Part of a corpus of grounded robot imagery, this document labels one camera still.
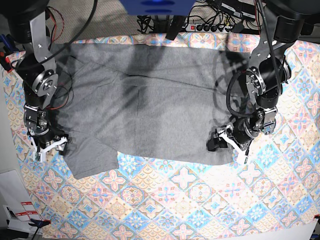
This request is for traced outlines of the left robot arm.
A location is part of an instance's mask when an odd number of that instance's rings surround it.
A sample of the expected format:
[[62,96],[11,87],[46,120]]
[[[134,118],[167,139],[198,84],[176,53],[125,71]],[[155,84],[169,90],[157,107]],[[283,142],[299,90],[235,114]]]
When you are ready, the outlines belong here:
[[[259,133],[269,135],[274,131],[282,84],[292,76],[285,51],[303,34],[304,24],[315,24],[315,17],[320,14],[318,0],[257,0],[254,5],[256,15],[262,18],[260,40],[251,53],[246,71],[233,75],[226,91],[227,109],[237,120],[211,134],[206,144],[211,152],[228,145],[244,152]],[[245,79],[254,107],[251,113],[232,108],[231,91],[239,78]]]

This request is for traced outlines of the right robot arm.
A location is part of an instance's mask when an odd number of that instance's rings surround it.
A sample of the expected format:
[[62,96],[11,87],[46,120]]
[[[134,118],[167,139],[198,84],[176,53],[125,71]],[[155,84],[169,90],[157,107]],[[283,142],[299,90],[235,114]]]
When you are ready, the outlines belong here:
[[33,159],[42,162],[51,149],[63,152],[68,142],[64,131],[52,126],[48,111],[58,87],[57,64],[55,58],[63,50],[51,53],[56,27],[49,30],[46,21],[55,21],[53,8],[47,0],[2,0],[0,14],[8,22],[10,34],[0,37],[5,49],[17,51],[16,43],[25,50],[22,58],[10,61],[2,55],[0,63],[10,72],[22,78],[24,90],[24,125],[34,147]]

